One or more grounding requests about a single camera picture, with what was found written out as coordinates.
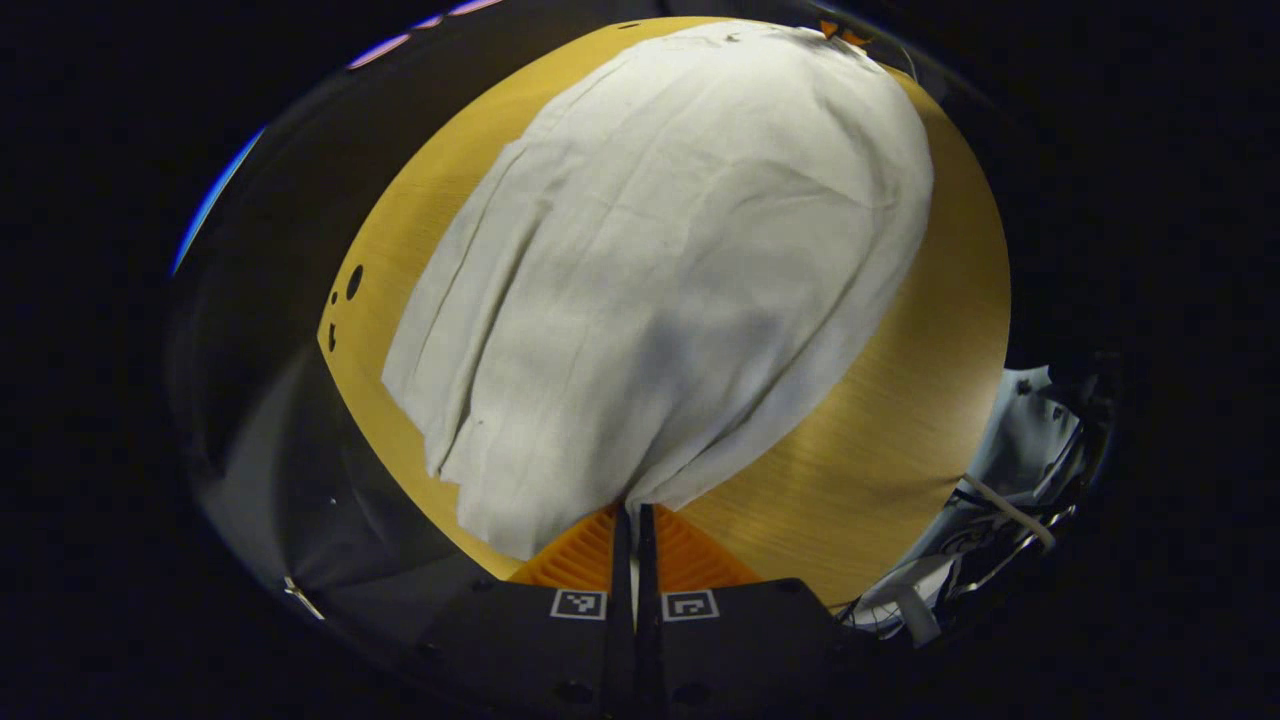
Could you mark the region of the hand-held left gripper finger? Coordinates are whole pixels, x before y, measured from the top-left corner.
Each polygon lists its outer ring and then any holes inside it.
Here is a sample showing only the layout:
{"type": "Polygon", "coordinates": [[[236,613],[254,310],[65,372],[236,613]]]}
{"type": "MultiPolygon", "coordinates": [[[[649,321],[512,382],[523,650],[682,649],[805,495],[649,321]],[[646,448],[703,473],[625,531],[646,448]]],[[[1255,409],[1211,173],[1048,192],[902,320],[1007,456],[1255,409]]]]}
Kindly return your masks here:
{"type": "Polygon", "coordinates": [[[827,719],[852,637],[662,506],[637,516],[637,692],[655,719],[827,719]]]}
{"type": "Polygon", "coordinates": [[[613,719],[632,688],[631,530],[608,507],[509,579],[481,578],[413,647],[413,673],[476,719],[613,719]]]}

